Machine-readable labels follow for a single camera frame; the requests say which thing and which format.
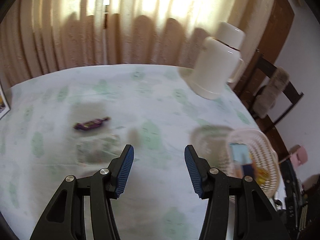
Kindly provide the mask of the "yellow jelly cup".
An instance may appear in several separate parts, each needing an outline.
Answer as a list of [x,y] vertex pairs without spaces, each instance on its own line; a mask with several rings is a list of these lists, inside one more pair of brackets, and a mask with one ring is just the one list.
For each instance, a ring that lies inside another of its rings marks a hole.
[[259,185],[264,185],[270,179],[270,174],[267,170],[257,167],[255,179]]

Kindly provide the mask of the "purple candy bar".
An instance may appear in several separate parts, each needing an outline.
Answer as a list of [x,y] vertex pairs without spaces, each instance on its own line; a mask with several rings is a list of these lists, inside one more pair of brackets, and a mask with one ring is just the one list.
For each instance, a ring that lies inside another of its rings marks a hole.
[[105,117],[102,119],[94,119],[94,120],[82,122],[82,123],[77,122],[73,126],[73,128],[78,131],[90,131],[90,130],[93,130],[93,129],[96,129],[96,128],[103,126],[103,124],[105,122],[110,121],[110,120],[111,120],[111,118],[108,116],[108,117]]

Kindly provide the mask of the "pink plastic basket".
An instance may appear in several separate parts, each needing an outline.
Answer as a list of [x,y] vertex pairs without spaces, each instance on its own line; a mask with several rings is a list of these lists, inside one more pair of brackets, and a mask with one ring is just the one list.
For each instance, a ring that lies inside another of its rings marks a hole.
[[228,149],[229,143],[246,144],[248,146],[255,168],[255,177],[253,179],[256,178],[257,167],[263,168],[269,172],[270,179],[264,185],[259,186],[268,198],[272,198],[278,189],[281,174],[278,165],[277,153],[273,149],[267,136],[260,130],[252,128],[236,129],[227,135],[225,152],[228,157],[228,164],[224,169],[228,176],[237,178],[235,175],[231,152]]

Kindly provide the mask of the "pink small chair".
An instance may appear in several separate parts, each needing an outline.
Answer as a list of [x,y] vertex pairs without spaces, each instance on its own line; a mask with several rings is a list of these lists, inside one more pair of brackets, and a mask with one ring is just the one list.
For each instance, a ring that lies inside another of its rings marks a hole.
[[279,164],[290,160],[293,167],[299,167],[308,161],[308,154],[304,146],[296,145],[287,157],[279,161]]

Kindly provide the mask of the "cloud print tablecloth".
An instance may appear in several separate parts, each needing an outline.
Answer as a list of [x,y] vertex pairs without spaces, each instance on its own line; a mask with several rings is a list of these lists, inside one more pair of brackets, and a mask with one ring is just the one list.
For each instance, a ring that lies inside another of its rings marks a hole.
[[[207,203],[184,161],[191,144],[214,165],[229,132],[257,129],[225,86],[215,100],[187,85],[189,69],[114,65],[65,69],[11,87],[1,119],[1,213],[29,239],[68,175],[91,176],[130,144],[135,158],[125,191],[112,202],[122,239],[198,239]],[[78,131],[79,122],[110,117]]]

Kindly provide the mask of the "grey fuzzy scarf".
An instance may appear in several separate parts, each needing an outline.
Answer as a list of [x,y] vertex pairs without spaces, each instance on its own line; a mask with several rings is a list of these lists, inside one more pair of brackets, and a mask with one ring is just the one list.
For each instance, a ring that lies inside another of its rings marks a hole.
[[286,70],[279,67],[270,77],[262,92],[255,98],[252,110],[259,118],[265,118],[268,111],[275,104],[278,96],[289,84],[290,75]]

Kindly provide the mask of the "photo collage stand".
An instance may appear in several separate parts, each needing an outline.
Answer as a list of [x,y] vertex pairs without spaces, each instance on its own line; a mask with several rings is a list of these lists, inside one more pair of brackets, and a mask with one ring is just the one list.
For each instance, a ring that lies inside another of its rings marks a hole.
[[9,111],[10,111],[10,106],[8,104],[7,98],[5,96],[4,90],[1,86],[0,88],[1,91],[1,101],[0,101],[0,119],[3,118]]

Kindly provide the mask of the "dark wooden chair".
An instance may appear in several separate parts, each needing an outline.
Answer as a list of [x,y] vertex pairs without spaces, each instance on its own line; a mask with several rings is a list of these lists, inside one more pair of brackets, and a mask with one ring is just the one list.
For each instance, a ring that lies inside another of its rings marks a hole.
[[[287,157],[289,151],[284,145],[276,125],[293,110],[304,94],[297,92],[290,82],[289,74],[283,68],[274,66],[261,53],[258,53],[242,88],[242,93],[247,95],[248,110],[254,120],[258,122],[260,130],[271,141],[278,157],[280,159]],[[289,101],[289,107],[275,120],[271,120],[268,114],[281,94]]]

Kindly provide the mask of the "white thermos jug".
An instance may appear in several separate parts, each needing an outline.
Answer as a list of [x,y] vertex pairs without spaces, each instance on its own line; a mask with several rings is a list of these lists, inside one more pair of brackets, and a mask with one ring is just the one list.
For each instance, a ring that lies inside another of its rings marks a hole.
[[188,85],[199,96],[215,100],[227,83],[234,83],[244,70],[241,46],[245,33],[237,27],[220,22],[213,37],[204,39]]

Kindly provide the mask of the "brown wooden door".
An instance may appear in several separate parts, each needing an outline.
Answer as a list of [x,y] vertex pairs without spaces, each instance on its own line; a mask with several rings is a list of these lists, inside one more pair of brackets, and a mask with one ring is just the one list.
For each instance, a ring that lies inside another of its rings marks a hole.
[[253,68],[260,56],[275,63],[287,39],[294,19],[294,12],[288,0],[274,0],[264,33],[251,57],[242,77],[233,88],[238,97],[249,99],[262,83],[264,76]]

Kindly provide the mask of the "beige curtain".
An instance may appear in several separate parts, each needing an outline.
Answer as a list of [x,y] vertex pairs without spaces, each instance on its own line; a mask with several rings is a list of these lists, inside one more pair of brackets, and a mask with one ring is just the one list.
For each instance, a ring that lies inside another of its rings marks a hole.
[[250,61],[274,0],[1,0],[3,89],[102,64],[193,67],[203,40],[227,22]]

